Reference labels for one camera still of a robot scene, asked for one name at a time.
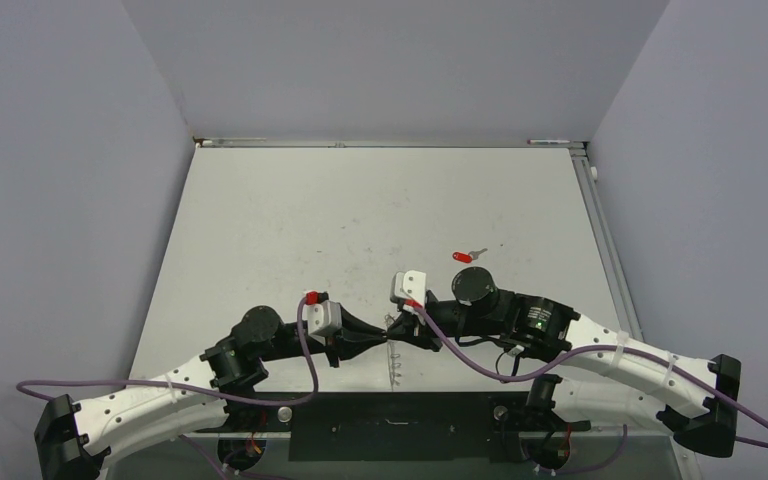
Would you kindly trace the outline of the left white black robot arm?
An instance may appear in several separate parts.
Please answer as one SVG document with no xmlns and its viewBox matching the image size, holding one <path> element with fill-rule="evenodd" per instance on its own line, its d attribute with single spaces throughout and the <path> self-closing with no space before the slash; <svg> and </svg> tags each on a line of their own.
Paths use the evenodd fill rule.
<svg viewBox="0 0 768 480">
<path fill-rule="evenodd" d="M 225 423 L 249 428 L 261 410 L 295 407 L 319 391 L 260 398 L 268 361 L 323 353 L 332 367 L 385 343 L 385 330 L 343 312 L 337 302 L 302 302 L 295 323 L 271 307 L 248 310 L 228 336 L 182 365 L 152 380 L 122 380 L 118 391 L 75 400 L 64 394 L 47 401 L 34 430 L 45 479 L 96 479 L 130 454 Z"/>
</svg>

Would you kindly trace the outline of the silver key with red tag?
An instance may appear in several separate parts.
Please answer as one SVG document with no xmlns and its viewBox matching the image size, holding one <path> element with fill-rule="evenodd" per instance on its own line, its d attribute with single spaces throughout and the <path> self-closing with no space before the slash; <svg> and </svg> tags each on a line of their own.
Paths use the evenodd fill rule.
<svg viewBox="0 0 768 480">
<path fill-rule="evenodd" d="M 486 251 L 487 251 L 487 248 L 472 250 L 468 252 L 455 251 L 452 253 L 452 258 L 455 261 L 458 261 L 464 264 L 470 264 L 478 260 L 480 256 L 484 254 Z"/>
</svg>

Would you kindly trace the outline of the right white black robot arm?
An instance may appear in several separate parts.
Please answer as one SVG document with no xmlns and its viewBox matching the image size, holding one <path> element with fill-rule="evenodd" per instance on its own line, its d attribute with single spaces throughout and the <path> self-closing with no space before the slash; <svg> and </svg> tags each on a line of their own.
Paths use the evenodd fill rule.
<svg viewBox="0 0 768 480">
<path fill-rule="evenodd" d="M 391 342 L 421 352 L 419 377 L 441 371 L 431 361 L 447 352 L 496 382 L 524 383 L 527 419 L 628 423 L 672 436 L 714 458 L 737 442 L 740 362 L 727 355 L 687 357 L 598 323 L 560 302 L 500 288 L 482 267 L 460 271 L 452 298 L 439 299 L 423 272 L 397 273 L 391 299 L 398 313 Z"/>
</svg>

